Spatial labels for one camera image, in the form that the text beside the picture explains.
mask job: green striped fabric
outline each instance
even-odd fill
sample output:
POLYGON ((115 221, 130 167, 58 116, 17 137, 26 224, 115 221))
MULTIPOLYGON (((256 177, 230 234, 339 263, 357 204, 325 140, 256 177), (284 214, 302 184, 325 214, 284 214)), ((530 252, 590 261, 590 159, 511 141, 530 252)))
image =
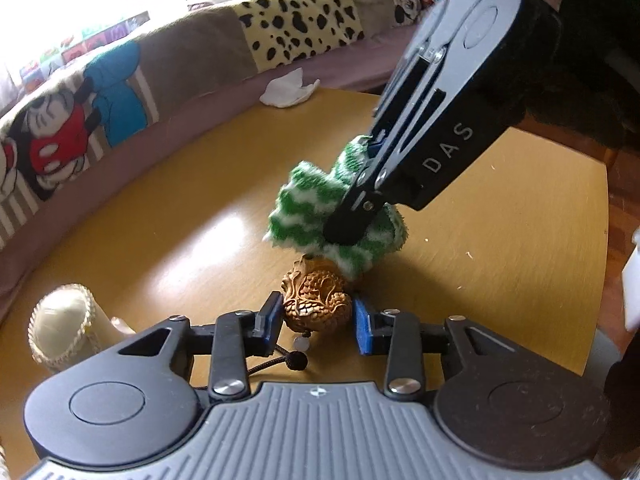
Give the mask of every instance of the green striped fabric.
POLYGON ((400 249, 406 240, 406 226, 391 204, 385 204, 354 246, 330 244, 322 236, 324 222, 366 160, 367 138, 359 136, 347 144, 329 174, 310 162, 300 162, 278 193, 264 239, 277 247, 324 256, 350 280, 369 270, 384 254, 400 249))

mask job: wooden table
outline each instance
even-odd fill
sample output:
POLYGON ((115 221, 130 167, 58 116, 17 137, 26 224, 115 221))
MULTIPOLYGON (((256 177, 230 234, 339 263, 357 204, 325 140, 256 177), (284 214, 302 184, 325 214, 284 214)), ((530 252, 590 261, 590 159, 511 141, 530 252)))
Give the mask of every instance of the wooden table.
MULTIPOLYGON (((110 316, 141 330, 174 313, 193 324, 257 310, 296 254, 261 241, 278 188, 297 162, 328 170, 364 133, 377 98, 319 90, 286 110, 256 105, 175 153, 71 232, 30 276, 0 332, 0 435, 15 477, 36 455, 22 427, 28 392, 47 373, 26 327, 62 283, 88 286, 110 316)), ((425 322, 463 314, 575 372, 596 326, 607 251, 605 167, 508 130, 421 212, 401 208, 409 239, 362 280, 377 308, 425 322)), ((283 330, 281 344, 292 335, 283 330)), ((314 336, 308 371, 279 365, 261 378, 380 380, 384 359, 361 358, 348 332, 314 336)), ((204 384, 199 358, 192 382, 204 384)), ((430 384, 438 361, 427 359, 430 384)))

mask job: white bead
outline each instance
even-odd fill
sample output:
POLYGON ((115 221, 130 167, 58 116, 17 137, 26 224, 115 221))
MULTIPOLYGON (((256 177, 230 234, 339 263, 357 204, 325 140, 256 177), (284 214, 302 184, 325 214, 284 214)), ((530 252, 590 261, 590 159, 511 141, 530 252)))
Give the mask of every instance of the white bead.
POLYGON ((299 335, 293 340, 293 349, 297 350, 298 352, 306 352, 307 350, 309 350, 310 346, 311 342, 309 341, 308 337, 302 337, 301 335, 299 335))

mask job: pink fabric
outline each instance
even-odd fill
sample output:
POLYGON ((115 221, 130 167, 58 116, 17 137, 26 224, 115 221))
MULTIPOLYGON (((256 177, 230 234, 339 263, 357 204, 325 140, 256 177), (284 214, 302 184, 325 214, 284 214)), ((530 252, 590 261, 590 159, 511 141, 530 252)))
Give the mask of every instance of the pink fabric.
POLYGON ((100 163, 58 190, 0 251, 0 321, 22 281, 66 232, 156 162, 256 104, 269 81, 303 67, 305 84, 319 79, 326 88, 375 88, 388 80, 414 30, 415 25, 394 28, 370 40, 356 41, 201 96, 174 117, 153 124, 117 146, 100 163))

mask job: crumpled paper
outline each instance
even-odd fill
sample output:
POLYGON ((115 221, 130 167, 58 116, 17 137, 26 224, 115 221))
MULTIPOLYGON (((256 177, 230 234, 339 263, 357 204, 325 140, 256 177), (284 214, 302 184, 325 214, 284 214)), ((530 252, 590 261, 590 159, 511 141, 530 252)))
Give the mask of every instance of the crumpled paper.
POLYGON ((311 85, 302 86, 302 69, 297 68, 270 81, 264 94, 260 96, 260 102, 276 108, 294 106, 309 99, 319 84, 320 80, 316 79, 311 85))

